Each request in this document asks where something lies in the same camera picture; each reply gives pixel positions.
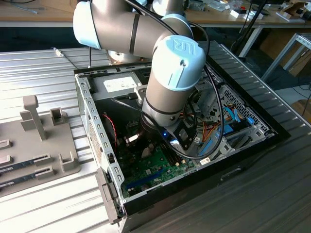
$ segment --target table leg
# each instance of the table leg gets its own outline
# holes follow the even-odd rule
[[[296,42],[297,37],[298,37],[298,34],[295,33],[295,35],[293,35],[293,37],[290,39],[290,41],[287,43],[284,49],[280,52],[280,54],[277,56],[274,62],[272,62],[270,67],[267,69],[267,71],[264,73],[264,75],[261,78],[263,81],[265,81],[270,76],[270,74],[275,70],[275,68],[280,63],[280,61],[282,61],[284,56],[288,53],[288,51],[292,48],[292,46]]]
[[[295,52],[295,54],[288,60],[288,62],[283,67],[284,70],[288,70],[293,66],[293,64],[300,58],[301,54],[303,53],[303,50],[305,49],[304,45],[301,45],[299,49]]]
[[[260,25],[259,27],[255,28],[249,37],[248,41],[246,42],[244,48],[242,49],[241,53],[239,54],[239,57],[245,57],[251,47],[253,46],[254,42],[256,41],[257,37],[261,33],[261,30],[263,29],[263,26]]]

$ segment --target red wire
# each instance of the red wire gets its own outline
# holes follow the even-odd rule
[[[106,116],[105,114],[103,114],[103,116],[104,116],[105,118],[107,118],[107,119],[110,121],[111,125],[112,125],[113,132],[114,132],[114,134],[115,134],[115,148],[117,149],[117,133],[116,133],[115,125],[113,124],[112,120],[111,120],[108,116]]]

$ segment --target white label sticker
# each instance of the white label sticker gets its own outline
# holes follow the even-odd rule
[[[107,92],[121,91],[137,86],[132,77],[106,80],[104,81],[104,85]]]
[[[210,159],[209,159],[209,158],[202,159],[202,160],[200,161],[200,163],[201,163],[201,165],[208,164],[208,163],[210,163]]]
[[[196,137],[196,138],[194,139],[194,141],[197,142],[197,143],[199,143],[199,142],[201,141],[201,138]]]
[[[0,170],[0,172],[5,172],[5,171],[9,171],[9,170],[13,170],[13,167],[11,166],[11,167],[8,167],[6,169],[2,169],[2,170]]]
[[[0,188],[6,187],[6,186],[9,186],[9,185],[13,185],[13,184],[15,184],[13,181],[9,182],[9,183],[5,183],[5,184],[0,185]]]

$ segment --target green circuit board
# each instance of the green circuit board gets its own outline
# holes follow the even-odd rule
[[[170,163],[160,146],[155,148],[151,156],[143,159],[141,153],[129,153],[123,149],[119,152],[118,162],[125,176],[121,186],[125,198],[195,168],[191,160],[182,158],[180,162]]]

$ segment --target robot arm logo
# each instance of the robot arm logo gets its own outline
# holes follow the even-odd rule
[[[174,38],[173,50],[187,53],[189,55],[195,55],[195,44],[193,42]]]

